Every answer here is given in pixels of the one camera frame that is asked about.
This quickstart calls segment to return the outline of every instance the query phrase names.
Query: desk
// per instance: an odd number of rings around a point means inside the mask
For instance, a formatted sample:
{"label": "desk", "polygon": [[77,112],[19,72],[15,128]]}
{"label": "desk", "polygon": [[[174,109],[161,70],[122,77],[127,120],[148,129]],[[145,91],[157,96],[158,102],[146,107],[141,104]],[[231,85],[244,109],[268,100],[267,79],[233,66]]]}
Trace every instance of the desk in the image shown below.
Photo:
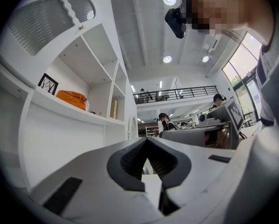
{"label": "desk", "polygon": [[241,129],[241,133],[243,133],[246,137],[251,137],[254,134],[257,134],[261,131],[261,124],[253,125],[251,127],[246,127]]}

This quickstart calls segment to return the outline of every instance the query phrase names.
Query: shelf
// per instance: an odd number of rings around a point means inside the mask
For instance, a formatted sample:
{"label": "shelf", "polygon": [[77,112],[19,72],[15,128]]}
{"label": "shelf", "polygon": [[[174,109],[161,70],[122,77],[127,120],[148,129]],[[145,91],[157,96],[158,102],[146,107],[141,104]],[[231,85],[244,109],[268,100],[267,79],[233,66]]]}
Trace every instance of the shelf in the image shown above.
{"label": "shelf", "polygon": [[108,119],[110,119],[112,122],[116,122],[117,124],[121,124],[121,125],[124,125],[124,124],[125,124],[123,121],[114,119],[114,118],[112,118],[112,117],[109,117]]}
{"label": "shelf", "polygon": [[36,87],[32,102],[42,108],[48,109],[57,114],[77,119],[79,121],[87,122],[96,125],[124,125],[123,122],[117,120],[110,120],[104,117],[100,117],[96,114],[79,109],[65,101],[49,94],[40,87]]}
{"label": "shelf", "polygon": [[120,90],[116,83],[113,86],[112,96],[116,98],[125,97],[125,94],[123,94],[122,90]]}
{"label": "shelf", "polygon": [[107,83],[112,78],[92,53],[83,36],[66,47],[59,57],[88,85]]}
{"label": "shelf", "polygon": [[119,87],[119,89],[123,92],[124,95],[126,92],[126,82],[127,82],[127,77],[123,71],[121,64],[119,63],[117,73],[116,73],[115,83]]}
{"label": "shelf", "polygon": [[109,69],[105,68],[108,74],[113,77],[116,64],[117,56],[112,48],[112,44],[108,39],[106,31],[102,24],[99,24],[89,31],[83,34],[85,41],[95,54],[96,58],[103,66],[108,66]]}

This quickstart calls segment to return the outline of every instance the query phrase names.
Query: railing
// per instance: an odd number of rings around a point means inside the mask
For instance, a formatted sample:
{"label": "railing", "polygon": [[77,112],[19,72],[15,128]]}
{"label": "railing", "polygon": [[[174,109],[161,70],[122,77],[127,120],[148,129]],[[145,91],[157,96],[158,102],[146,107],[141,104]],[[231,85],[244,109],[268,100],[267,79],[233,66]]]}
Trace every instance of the railing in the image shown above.
{"label": "railing", "polygon": [[192,88],[182,88],[174,90],[165,91],[153,91],[134,94],[135,103],[144,104],[152,102],[160,102],[175,99],[186,99],[218,94],[216,85],[214,86],[202,86],[202,87],[192,87]]}

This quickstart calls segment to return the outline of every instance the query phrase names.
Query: window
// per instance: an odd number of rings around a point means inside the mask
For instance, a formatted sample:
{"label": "window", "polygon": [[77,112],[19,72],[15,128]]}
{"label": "window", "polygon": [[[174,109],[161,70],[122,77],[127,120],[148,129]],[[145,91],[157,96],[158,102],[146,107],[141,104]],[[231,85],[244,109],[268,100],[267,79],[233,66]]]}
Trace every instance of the window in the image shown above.
{"label": "window", "polygon": [[255,56],[257,60],[259,59],[262,44],[256,38],[254,38],[251,34],[246,33],[242,44]]}
{"label": "window", "polygon": [[227,63],[227,65],[223,68],[223,71],[233,87],[241,81],[237,72],[230,63]]}
{"label": "window", "polygon": [[251,98],[247,92],[245,85],[241,85],[240,88],[235,90],[235,93],[239,99],[243,114],[253,112]]}
{"label": "window", "polygon": [[255,70],[261,47],[261,43],[254,36],[246,33],[237,51],[223,68],[238,97],[244,118],[252,118],[255,121],[258,121],[261,110],[261,96]]}
{"label": "window", "polygon": [[230,59],[230,63],[236,69],[239,76],[244,78],[248,72],[257,66],[258,61],[243,45],[240,45]]}
{"label": "window", "polygon": [[253,102],[255,103],[258,115],[260,115],[260,111],[261,111],[261,108],[262,108],[261,96],[260,96],[259,90],[256,86],[256,83],[252,80],[246,86],[248,87],[248,89],[251,93],[251,97],[253,99]]}

